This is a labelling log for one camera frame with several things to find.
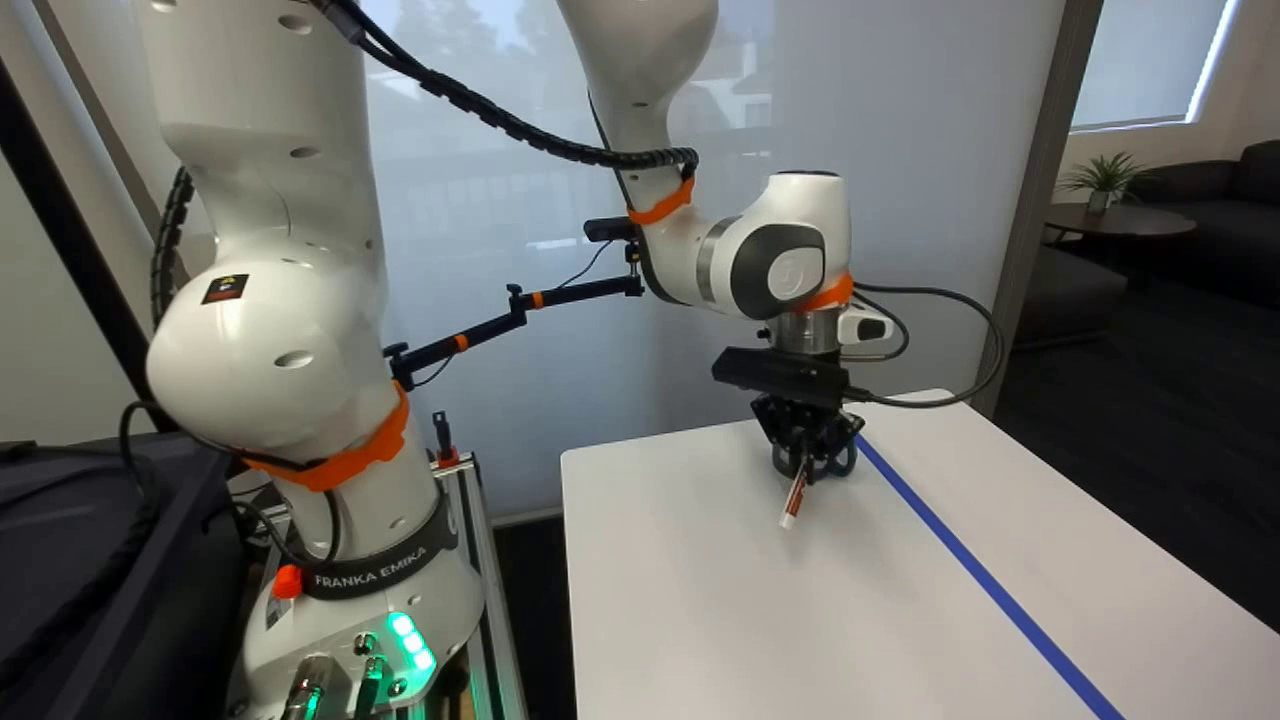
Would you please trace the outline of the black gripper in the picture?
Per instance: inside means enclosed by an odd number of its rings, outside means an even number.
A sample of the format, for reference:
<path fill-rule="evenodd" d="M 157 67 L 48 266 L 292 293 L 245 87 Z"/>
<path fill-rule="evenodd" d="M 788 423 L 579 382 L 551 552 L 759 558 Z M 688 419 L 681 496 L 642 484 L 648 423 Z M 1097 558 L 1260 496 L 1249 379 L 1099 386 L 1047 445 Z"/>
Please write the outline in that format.
<path fill-rule="evenodd" d="M 852 436 L 821 460 L 816 474 L 821 481 L 852 474 L 852 468 L 856 468 L 856 436 L 862 436 L 865 419 L 856 412 L 848 412 L 843 401 L 848 401 L 848 392 L 841 401 L 821 401 L 821 403 L 759 392 L 754 412 L 755 412 L 759 427 L 771 436 L 771 468 L 782 474 L 798 474 L 798 468 L 802 468 L 791 445 L 782 439 L 784 431 L 791 431 L 791 427 L 835 427 L 835 423 L 852 427 Z"/>

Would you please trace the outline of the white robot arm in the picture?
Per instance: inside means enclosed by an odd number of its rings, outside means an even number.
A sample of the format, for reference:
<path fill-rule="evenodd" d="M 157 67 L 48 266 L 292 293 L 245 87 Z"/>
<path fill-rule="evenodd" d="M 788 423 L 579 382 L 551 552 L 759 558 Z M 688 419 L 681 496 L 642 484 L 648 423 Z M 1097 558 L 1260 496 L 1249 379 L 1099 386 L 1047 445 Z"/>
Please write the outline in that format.
<path fill-rule="evenodd" d="M 292 513 L 241 643 L 245 720 L 429 720 L 487 613 L 412 412 L 412 371 L 484 336 L 422 352 L 382 338 L 367 65 L 555 160 L 609 166 L 626 211 L 589 230 L 631 252 L 629 293 L 765 321 L 771 338 L 723 352 L 714 375 L 754 396 L 782 473 L 828 474 L 852 445 L 843 177 L 784 166 L 708 224 L 701 157 L 670 136 L 670 103 L 708 50 L 717 0 L 555 2 L 589 77 L 589 143 L 422 65 L 360 0 L 136 0 L 163 143 L 215 228 L 215 260 L 152 332 L 148 382 Z"/>

